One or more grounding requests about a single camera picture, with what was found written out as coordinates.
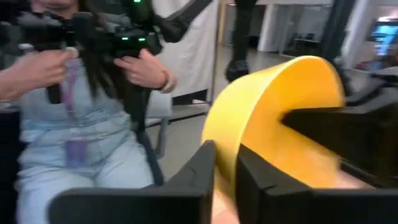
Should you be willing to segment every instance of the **glass door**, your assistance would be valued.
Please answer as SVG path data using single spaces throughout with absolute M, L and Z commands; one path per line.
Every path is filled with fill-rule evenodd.
M 316 55 L 330 6 L 290 5 L 279 53 L 293 57 Z

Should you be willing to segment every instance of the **light blue denim jumpsuit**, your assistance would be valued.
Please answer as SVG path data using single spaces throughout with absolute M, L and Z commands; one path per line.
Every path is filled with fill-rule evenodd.
M 19 158 L 19 224 L 49 224 L 47 207 L 51 199 L 68 189 L 138 189 L 153 184 L 144 148 L 130 130 L 132 124 L 122 104 L 101 90 L 93 99 L 81 60 L 67 62 L 69 73 L 76 65 L 74 122 L 65 104 L 49 103 L 45 89 L 21 98 L 21 139 L 29 145 Z M 67 166 L 65 143 L 71 139 L 87 142 L 87 166 Z

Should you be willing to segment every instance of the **hand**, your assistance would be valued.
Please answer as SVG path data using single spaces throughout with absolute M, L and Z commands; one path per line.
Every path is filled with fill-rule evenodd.
M 167 82 L 167 69 L 146 49 L 141 50 L 139 58 L 117 58 L 114 63 L 125 69 L 127 79 L 133 84 L 158 89 Z
M 67 72 L 65 62 L 73 56 L 71 50 L 32 52 L 21 57 L 9 68 L 9 72 L 25 87 L 25 91 L 45 88 L 64 81 Z

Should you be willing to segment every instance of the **yellow drum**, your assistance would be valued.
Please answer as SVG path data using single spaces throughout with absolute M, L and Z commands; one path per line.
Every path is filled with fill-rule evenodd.
M 215 141 L 218 173 L 232 187 L 232 198 L 241 144 L 310 187 L 334 187 L 339 157 L 280 119 L 293 109 L 343 104 L 334 68 L 319 57 L 298 57 L 227 86 L 208 114 L 202 141 Z

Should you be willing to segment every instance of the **black pole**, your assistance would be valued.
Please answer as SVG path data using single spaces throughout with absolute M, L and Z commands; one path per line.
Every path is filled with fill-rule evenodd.
M 250 73 L 248 56 L 250 23 L 257 0 L 235 0 L 236 18 L 233 33 L 233 58 L 226 69 L 226 79 L 232 82 Z
M 352 87 L 349 84 L 350 79 L 345 75 L 341 65 L 335 63 L 335 58 L 341 53 L 341 47 L 346 36 L 346 26 L 355 2 L 356 0 L 334 1 L 319 46 L 319 56 L 329 61 L 336 68 L 346 96 L 353 94 Z

